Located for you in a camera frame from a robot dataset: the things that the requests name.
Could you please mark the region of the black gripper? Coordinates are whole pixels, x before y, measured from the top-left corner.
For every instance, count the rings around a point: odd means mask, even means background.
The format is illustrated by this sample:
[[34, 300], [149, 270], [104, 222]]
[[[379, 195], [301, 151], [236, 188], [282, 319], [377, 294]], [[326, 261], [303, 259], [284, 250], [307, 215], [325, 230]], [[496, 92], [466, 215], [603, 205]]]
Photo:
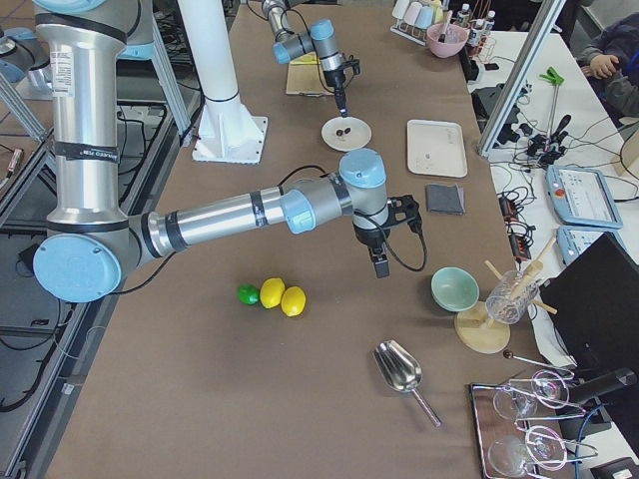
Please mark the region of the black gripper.
[[342, 118], [348, 116], [348, 108], [345, 96], [345, 69], [346, 64], [341, 64], [331, 70], [323, 70], [324, 79], [326, 84], [332, 89], [335, 96], [335, 104]]
[[354, 225], [353, 229], [357, 240], [368, 248], [376, 277], [388, 277], [389, 265], [385, 252], [385, 244], [390, 235], [390, 228], [373, 227], [368, 230]]

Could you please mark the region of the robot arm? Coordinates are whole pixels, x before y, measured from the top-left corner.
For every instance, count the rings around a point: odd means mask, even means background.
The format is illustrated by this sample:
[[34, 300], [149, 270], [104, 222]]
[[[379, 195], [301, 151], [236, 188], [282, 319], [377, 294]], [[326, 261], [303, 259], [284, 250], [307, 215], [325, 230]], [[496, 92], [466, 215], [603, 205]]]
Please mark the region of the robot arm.
[[[315, 52], [346, 120], [347, 60], [333, 24], [320, 19], [308, 33], [288, 30], [285, 15], [305, 1], [261, 1], [285, 64]], [[49, 293], [86, 303], [118, 294], [131, 272], [192, 245], [286, 223], [293, 234], [352, 216], [355, 236], [365, 244], [377, 277], [388, 275], [386, 235], [391, 200], [381, 156], [354, 149], [335, 173], [292, 187], [258, 190], [206, 206], [161, 215], [136, 210], [138, 190], [162, 185], [172, 165], [145, 151], [135, 166], [122, 167], [125, 134], [119, 143], [117, 61], [144, 60], [165, 53], [153, 1], [33, 1], [38, 34], [48, 43], [52, 73], [52, 154], [57, 206], [47, 217], [47, 236], [34, 251], [33, 272]], [[199, 76], [203, 117], [195, 160], [256, 164], [268, 119], [252, 116], [240, 99], [224, 7], [220, 1], [178, 1]]]
[[279, 64], [288, 64], [304, 54], [315, 52], [326, 84], [332, 89], [336, 107], [343, 118], [348, 116], [345, 70], [360, 73], [359, 59], [347, 58], [339, 49], [330, 19], [320, 19], [303, 32], [296, 33], [288, 21], [288, 12], [302, 1], [267, 0], [261, 9], [270, 23], [275, 43], [273, 54]]

